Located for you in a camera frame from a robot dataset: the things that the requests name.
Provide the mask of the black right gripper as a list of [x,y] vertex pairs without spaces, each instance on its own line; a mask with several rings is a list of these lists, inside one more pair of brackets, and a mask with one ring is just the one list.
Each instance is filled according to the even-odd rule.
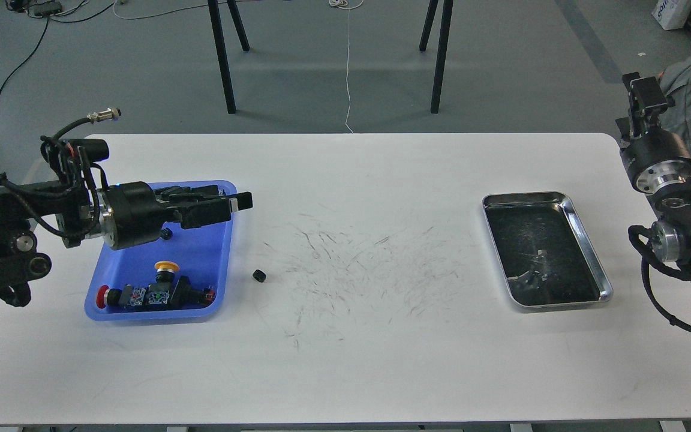
[[660,128],[660,115],[674,107],[658,77],[630,72],[621,77],[629,108],[616,119],[620,134],[620,158],[631,186],[654,194],[670,184],[685,182],[691,174],[691,154],[677,134],[648,133]]

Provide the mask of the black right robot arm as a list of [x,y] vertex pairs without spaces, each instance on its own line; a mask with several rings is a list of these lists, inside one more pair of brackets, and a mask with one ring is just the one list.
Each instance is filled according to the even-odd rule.
[[641,255],[642,285],[655,309],[670,325],[691,333],[691,325],[656,300],[650,269],[691,283],[691,156],[680,137],[660,125],[660,115],[674,106],[655,77],[637,72],[622,76],[629,109],[616,120],[620,158],[631,186],[647,199],[657,219],[650,227],[628,228],[631,245]]

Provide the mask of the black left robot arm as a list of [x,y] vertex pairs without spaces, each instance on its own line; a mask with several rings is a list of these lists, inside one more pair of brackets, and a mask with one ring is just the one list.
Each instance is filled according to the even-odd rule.
[[66,248],[102,237],[123,250],[164,237],[164,225],[199,229],[228,222],[235,212],[253,207],[250,192],[227,194],[219,186],[152,188],[145,182],[110,185],[93,169],[108,159],[102,139],[65,139],[80,125],[120,118],[117,107],[93,112],[41,137],[41,155],[54,181],[15,184],[0,174],[0,299],[14,307],[31,301],[29,283],[52,270],[52,260],[37,249],[35,225],[60,237]]

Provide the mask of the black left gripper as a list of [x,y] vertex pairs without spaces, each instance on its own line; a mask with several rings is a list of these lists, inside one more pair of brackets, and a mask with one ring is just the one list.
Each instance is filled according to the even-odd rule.
[[[181,229],[200,229],[230,221],[232,214],[253,207],[251,192],[226,195],[216,184],[176,184],[153,190],[149,184],[137,181],[99,190],[98,198],[101,237],[113,250],[156,241],[166,223],[179,223]],[[179,206],[179,213],[168,205]]]

